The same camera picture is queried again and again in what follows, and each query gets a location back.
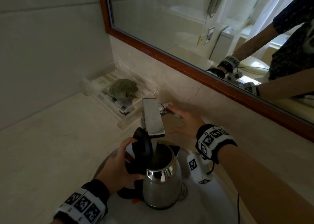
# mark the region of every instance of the kettle lid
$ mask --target kettle lid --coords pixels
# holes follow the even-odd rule
[[[139,127],[133,137],[138,141],[132,143],[132,150],[137,162],[147,166],[153,157],[153,146],[150,137],[143,128]]]

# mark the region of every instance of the dark shirt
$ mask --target dark shirt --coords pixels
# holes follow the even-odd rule
[[[273,54],[269,80],[314,68],[314,0],[294,0],[273,20],[279,34],[302,23]]]

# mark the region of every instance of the white sink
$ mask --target white sink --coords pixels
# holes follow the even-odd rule
[[[130,145],[127,147],[127,151],[134,156]],[[193,182],[186,162],[187,155],[187,152],[180,149],[177,156],[181,166],[183,183],[187,188],[187,196],[184,200],[178,201],[167,210],[154,210],[144,202],[132,204],[132,200],[122,199],[114,194],[108,200],[109,212],[101,223],[237,223],[237,209],[215,179],[207,184]]]

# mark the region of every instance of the kettle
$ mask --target kettle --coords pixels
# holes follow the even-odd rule
[[[147,131],[139,127],[132,143],[135,159],[126,164],[128,173],[145,175],[142,180],[134,182],[135,189],[122,188],[117,192],[121,198],[138,198],[154,209],[167,209],[173,206],[180,197],[182,175],[176,155],[178,146],[157,143],[153,150],[151,138]]]

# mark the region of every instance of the faucet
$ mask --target faucet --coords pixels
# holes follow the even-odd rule
[[[166,110],[169,103],[158,104],[155,98],[142,99],[141,125],[151,139],[153,151],[156,150],[157,138],[165,136],[164,124],[161,116],[171,113]]]

